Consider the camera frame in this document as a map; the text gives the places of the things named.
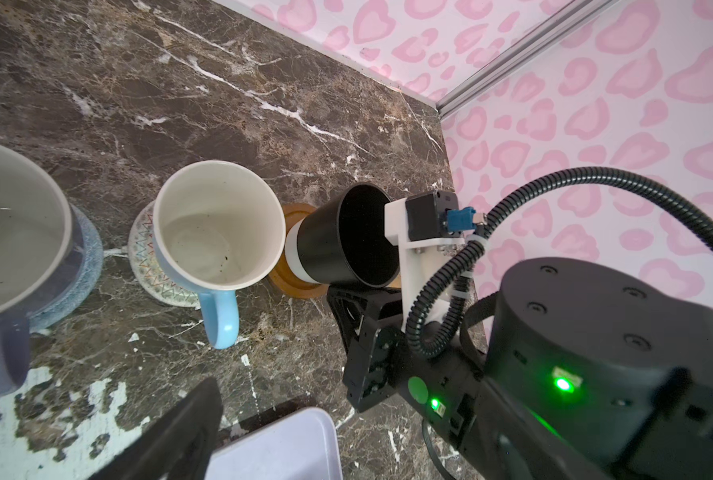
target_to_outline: metal frame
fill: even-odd
[[[444,119],[618,0],[573,0],[437,102]]]

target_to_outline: patterned coaster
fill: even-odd
[[[154,254],[154,202],[151,202],[138,214],[132,224],[130,239],[127,243],[130,266],[140,286],[160,302],[172,306],[199,306],[196,293],[186,290],[164,274],[157,256]]]
[[[53,323],[63,319],[73,312],[87,298],[87,295],[95,288],[98,278],[101,276],[103,266],[103,244],[101,236],[95,229],[89,218],[76,206],[71,206],[74,215],[82,229],[82,240],[84,242],[84,257],[79,267],[76,281],[59,298],[44,308],[39,313],[28,319],[28,329],[31,332],[44,330]]]

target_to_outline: white tray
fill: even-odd
[[[206,480],[342,480],[338,438],[322,408],[304,408],[215,452]]]

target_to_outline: black cable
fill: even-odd
[[[439,460],[437,450],[434,450],[434,444],[431,443],[431,436],[429,436],[429,423],[426,421],[425,418],[420,422],[420,429],[423,431],[423,441],[426,443],[426,449],[429,451],[431,463],[433,463],[434,466],[437,467],[437,470],[439,470],[439,475],[442,475],[442,478],[444,478],[445,480],[456,480],[455,477],[450,475],[450,472],[447,471],[447,468],[442,465],[442,460]]]
[[[560,187],[579,184],[599,184],[618,187],[637,194],[669,212],[671,216],[688,227],[713,252],[713,220],[704,214],[689,200],[672,189],[647,177],[609,167],[580,167],[560,170],[544,175],[528,184],[519,187],[498,202],[488,213],[486,223],[477,225],[475,234],[487,240],[493,231],[507,216],[528,201],[548,191]],[[423,326],[426,324],[431,307],[439,295],[455,281],[460,274],[471,270],[474,264],[485,254],[485,247],[477,240],[470,240],[463,249],[442,266],[421,289],[407,316],[405,333],[407,345],[416,355],[432,359],[445,350],[450,340],[455,336],[460,319],[463,318],[463,308],[459,303],[450,304],[450,310],[445,315],[442,328],[430,340],[421,339]]]

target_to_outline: gray mug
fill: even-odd
[[[82,258],[82,231],[58,185],[0,145],[0,396],[28,373],[29,317],[72,286]]]

